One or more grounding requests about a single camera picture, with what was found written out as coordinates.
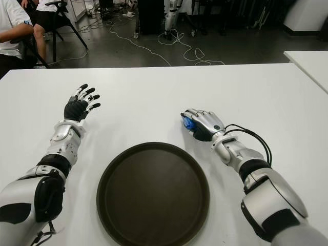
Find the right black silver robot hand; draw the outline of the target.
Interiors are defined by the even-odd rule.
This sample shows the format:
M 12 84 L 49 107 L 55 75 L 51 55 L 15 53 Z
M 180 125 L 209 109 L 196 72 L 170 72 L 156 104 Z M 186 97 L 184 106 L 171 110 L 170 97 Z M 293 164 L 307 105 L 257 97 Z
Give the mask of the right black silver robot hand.
M 213 112 L 187 109 L 180 114 L 184 127 L 199 141 L 212 141 L 215 134 L 225 132 L 225 126 Z

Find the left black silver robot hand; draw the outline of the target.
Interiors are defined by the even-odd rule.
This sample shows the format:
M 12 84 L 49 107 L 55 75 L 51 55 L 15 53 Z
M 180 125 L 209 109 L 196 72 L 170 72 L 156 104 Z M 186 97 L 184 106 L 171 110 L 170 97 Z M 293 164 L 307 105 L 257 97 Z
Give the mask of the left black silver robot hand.
M 89 88 L 88 84 L 81 85 L 70 96 L 64 108 L 64 120 L 81 122 L 94 109 L 101 106 L 99 102 L 94 103 L 100 98 L 99 94 L 93 94 L 95 88 Z

